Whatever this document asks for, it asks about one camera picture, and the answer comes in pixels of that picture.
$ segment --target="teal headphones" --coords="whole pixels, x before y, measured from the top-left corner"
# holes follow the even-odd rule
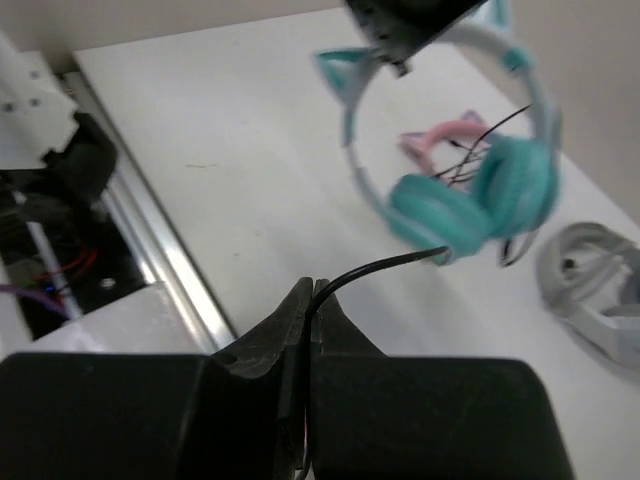
[[[414,247],[448,246],[451,255],[439,262],[444,265],[477,254],[490,239],[509,240],[546,222],[559,197],[556,156],[561,122],[528,52],[506,29],[466,19],[435,42],[478,48],[500,59],[507,71],[522,78],[532,100],[533,139],[501,136],[487,154],[470,193],[448,188],[435,178],[407,175],[385,201],[371,184],[354,146],[358,103],[382,64],[371,48],[323,52],[316,59],[345,107],[343,146],[356,184],[391,230]]]

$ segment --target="teal ear cushion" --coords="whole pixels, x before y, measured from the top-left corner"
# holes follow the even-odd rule
[[[478,253],[492,230],[491,219],[469,195],[424,175],[403,177],[391,193],[391,207],[416,227],[394,228],[396,233],[414,244],[416,237],[444,241],[457,258]]]
[[[450,252],[441,257],[433,259],[436,265],[450,265],[457,260],[456,253],[448,245],[444,238],[436,235],[430,230],[426,230],[421,224],[404,216],[403,214],[389,209],[386,214],[391,231],[400,238],[403,238],[418,250],[431,250],[434,248],[440,248],[442,246],[448,246]]]
[[[471,192],[493,221],[491,237],[511,238],[546,220],[558,195],[550,161],[548,148],[532,140],[504,137],[491,148]]]

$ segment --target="white surface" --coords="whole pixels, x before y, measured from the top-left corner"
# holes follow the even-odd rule
[[[24,350],[201,353],[162,283],[149,285],[32,343]]]
[[[358,45],[341,10],[88,50],[84,72],[171,220],[241,332],[303,275],[333,278],[406,251],[348,178],[340,110],[310,53]],[[453,47],[432,46],[415,72],[372,85],[360,152],[388,190],[412,166],[397,135],[475,108],[514,110]],[[506,131],[526,131],[522,119]],[[567,159],[565,195],[541,240],[579,220],[640,230]],[[454,267],[413,265],[365,278],[339,298],[391,354],[499,356],[545,382],[579,474],[635,479],[640,380],[565,331],[540,306],[533,254],[509,270],[496,246]]]
[[[337,7],[340,0],[0,0],[0,27],[56,72],[71,51]]]

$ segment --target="gray object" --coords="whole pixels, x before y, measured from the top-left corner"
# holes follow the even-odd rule
[[[572,252],[588,245],[602,251],[601,257],[582,269],[567,268]],[[633,273],[620,291],[620,305],[603,311],[586,305],[624,265]],[[542,249],[537,280],[552,312],[614,361],[640,367],[640,250],[631,240],[600,224],[571,225]]]

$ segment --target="red wire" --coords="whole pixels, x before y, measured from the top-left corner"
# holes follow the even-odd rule
[[[58,270],[56,272],[45,273],[44,275],[40,275],[39,277],[34,278],[33,281],[37,283],[37,282],[41,282],[42,280],[47,280],[48,278],[51,278],[53,275],[57,275],[59,273],[66,272],[67,270],[70,270],[73,267],[76,267],[76,266],[80,265],[80,263],[82,263],[84,261],[84,259],[87,258],[87,253],[88,253],[88,250],[86,249],[86,247],[84,247],[82,249],[82,253],[80,254],[80,256],[78,258],[76,258],[73,262],[68,263],[64,267],[61,267],[60,270]]]
[[[75,278],[80,278],[82,275],[87,273],[87,271],[91,268],[91,266],[94,263],[96,263],[97,259],[98,259],[98,251],[94,250],[91,252],[91,255],[89,255],[89,258],[87,259],[87,263],[85,263],[84,266],[80,270],[78,270],[78,273],[75,274]]]

